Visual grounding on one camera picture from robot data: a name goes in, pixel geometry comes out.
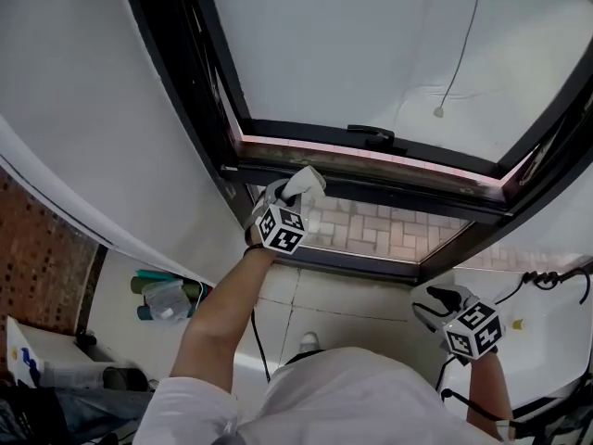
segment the window latch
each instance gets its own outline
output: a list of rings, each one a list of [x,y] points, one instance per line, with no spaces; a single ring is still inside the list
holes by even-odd
[[[353,134],[368,134],[369,137],[365,140],[364,145],[382,148],[385,153],[405,157],[408,152],[407,148],[394,145],[396,136],[390,130],[369,127],[368,125],[348,125],[346,131]]]
[[[365,141],[367,146],[392,147],[396,138],[390,130],[369,127],[368,125],[348,125],[347,132],[370,135]]]

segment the shoe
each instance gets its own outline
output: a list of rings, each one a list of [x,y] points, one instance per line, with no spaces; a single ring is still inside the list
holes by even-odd
[[[298,353],[302,354],[304,352],[317,351],[320,349],[321,347],[319,346],[319,339],[317,338],[317,335],[315,333],[308,332],[300,340]]]

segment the glove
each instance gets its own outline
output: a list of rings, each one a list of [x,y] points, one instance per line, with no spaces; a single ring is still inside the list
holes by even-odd
[[[322,197],[324,189],[325,180],[310,166],[303,168],[290,179],[277,180],[269,184],[256,201],[251,216],[243,224],[246,243],[252,245],[254,241],[260,241],[258,229],[253,226],[270,205],[300,214],[301,195],[309,193],[314,197]]]
[[[418,286],[410,293],[411,308],[414,315],[432,333],[442,340],[441,348],[450,351],[445,339],[443,326],[451,322],[463,310],[471,307],[479,298],[465,286],[442,284],[436,286]],[[468,360],[455,355],[462,364]]]

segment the sleeve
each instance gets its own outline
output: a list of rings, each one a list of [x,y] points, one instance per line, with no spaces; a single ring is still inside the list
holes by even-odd
[[[170,377],[158,385],[134,437],[134,445],[210,445],[234,433],[237,400],[192,377]]]

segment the white shirt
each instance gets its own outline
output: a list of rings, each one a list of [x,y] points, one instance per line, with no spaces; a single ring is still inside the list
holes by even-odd
[[[164,379],[133,443],[498,443],[450,413],[408,366],[358,348],[328,350],[278,369],[258,417],[237,426],[238,413],[236,399],[216,386]]]

